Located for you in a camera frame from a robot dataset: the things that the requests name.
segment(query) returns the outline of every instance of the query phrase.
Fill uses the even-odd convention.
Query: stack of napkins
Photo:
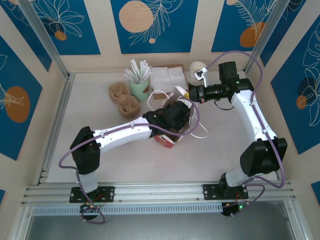
[[[169,93],[174,89],[174,86],[180,86],[187,90],[187,83],[185,80],[182,67],[153,67],[150,76],[150,85],[153,90],[161,90]]]

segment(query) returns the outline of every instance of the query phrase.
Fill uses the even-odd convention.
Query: purple cable
[[[199,125],[199,122],[200,122],[200,112],[199,112],[199,109],[197,107],[197,105],[191,101],[190,99],[186,98],[186,97],[182,97],[182,99],[185,99],[185,100],[188,100],[190,103],[192,103],[192,106],[194,107],[194,109],[196,110],[196,115],[197,115],[197,121],[194,125],[194,127],[187,131],[187,132],[184,132],[184,133],[175,133],[175,132],[171,132],[171,131],[168,131],[160,126],[157,126],[157,125],[153,125],[153,124],[149,124],[149,123],[137,123],[137,124],[134,124],[133,127],[151,127],[151,128],[155,128],[155,129],[159,129],[161,131],[163,131],[164,133],[167,133],[167,134],[170,134],[170,135],[174,135],[174,136],[178,136],[178,137],[181,137],[181,136],[186,136],[190,133],[192,133],[194,130],[196,130],[196,128],[198,127]],[[95,141],[99,138],[102,138],[104,136],[107,136],[109,134],[113,134],[113,133],[116,133],[118,131],[121,131],[121,130],[124,130],[124,129],[128,129],[128,128],[132,128],[131,125],[127,125],[127,126],[122,126],[122,127],[119,127],[119,128],[116,128],[116,129],[113,129],[111,131],[107,131],[105,132],[103,135],[98,135],[98,136],[95,136],[95,137],[92,137],[80,144],[78,144],[77,146],[75,146],[74,148],[70,149],[65,155],[63,155],[63,157],[60,159],[58,165],[60,168],[62,169],[73,169],[75,170],[75,174],[76,174],[76,179],[78,181],[78,184],[79,184],[79,187],[81,189],[81,192],[83,193],[83,195],[85,196],[85,198],[89,201],[89,203],[91,203],[91,205],[94,207],[94,209],[102,216],[102,221],[99,221],[99,222],[96,222],[96,221],[87,221],[84,217],[84,213],[87,212],[87,210],[89,208],[86,208],[82,214],[81,214],[81,218],[83,219],[83,221],[87,222],[87,223],[90,223],[90,224],[97,224],[97,225],[100,225],[100,224],[104,224],[106,222],[106,219],[105,219],[105,216],[103,215],[103,213],[101,212],[100,208],[94,204],[94,202],[90,199],[90,197],[86,194],[82,184],[81,184],[81,181],[80,181],[80,176],[79,176],[79,172],[78,172],[78,169],[74,166],[63,166],[62,163],[63,161],[67,158],[67,156],[69,156],[72,152],[74,152],[75,150],[77,150],[78,148],[81,148],[82,146],[92,142],[92,141]]]
[[[257,92],[258,88],[259,88],[260,85],[261,85],[261,82],[262,82],[263,76],[264,76],[263,69],[262,69],[262,66],[261,66],[261,64],[259,63],[259,61],[258,61],[255,57],[253,57],[251,54],[249,54],[249,53],[247,53],[247,52],[244,52],[244,51],[238,51],[238,50],[226,51],[226,52],[222,53],[221,55],[219,55],[212,63],[210,63],[210,64],[206,67],[206,69],[211,68],[211,67],[213,66],[213,64],[215,64],[215,63],[216,63],[221,57],[223,57],[224,55],[232,54],[232,53],[239,53],[239,54],[244,54],[244,55],[248,56],[248,57],[251,58],[251,59],[257,64],[257,66],[259,67],[259,70],[260,70],[260,78],[259,78],[258,83],[257,83],[256,86],[255,86],[255,89],[253,90],[253,92],[252,92],[252,94],[251,94],[250,102],[252,103],[252,104],[251,104],[252,109],[253,109],[256,117],[258,118],[258,121],[259,121],[259,123],[260,123],[260,125],[261,125],[261,127],[262,127],[262,130],[266,130],[266,126],[265,126],[262,118],[260,117],[260,115],[259,115],[259,113],[258,113],[258,111],[257,111],[257,108],[256,108],[256,106],[255,106],[255,104],[254,104],[254,97],[255,97],[255,95],[256,95],[256,92]],[[278,153],[278,151],[277,151],[277,148],[276,148],[274,142],[272,141],[272,139],[271,139],[271,137],[270,137],[270,135],[269,135],[269,133],[268,133],[267,131],[265,132],[265,136],[266,136],[266,138],[268,139],[268,141],[269,141],[269,143],[270,143],[270,145],[271,145],[271,147],[272,147],[272,149],[273,149],[273,151],[274,151],[275,157],[276,157],[276,159],[277,159],[277,161],[278,161],[278,164],[279,164],[279,167],[280,167],[280,171],[281,171],[281,183],[280,183],[280,185],[276,185],[276,184],[274,184],[273,182],[265,179],[264,177],[256,176],[256,177],[252,177],[252,178],[248,179],[248,180],[245,181],[243,184],[244,184],[244,185],[247,185],[247,183],[253,181],[253,180],[256,178],[256,179],[260,179],[260,180],[265,181],[266,183],[270,184],[271,186],[273,186],[273,187],[275,187],[275,188],[277,188],[277,189],[281,189],[281,188],[285,185],[285,183],[286,183],[286,175],[285,175],[284,166],[283,166],[283,164],[282,164],[281,157],[280,157],[280,155],[279,155],[279,153]],[[257,199],[262,196],[262,194],[265,192],[265,189],[266,189],[265,186],[263,186],[263,185],[261,185],[261,184],[249,184],[249,185],[247,185],[247,186],[260,186],[260,187],[263,187],[263,190],[262,190],[262,192],[261,192],[254,200],[252,200],[252,201],[249,203],[249,205],[247,205],[244,209],[247,209],[252,203],[254,203],[255,201],[257,201]],[[242,212],[243,212],[243,210],[237,212],[237,213],[234,214],[233,216],[236,216],[237,214],[242,213]]]

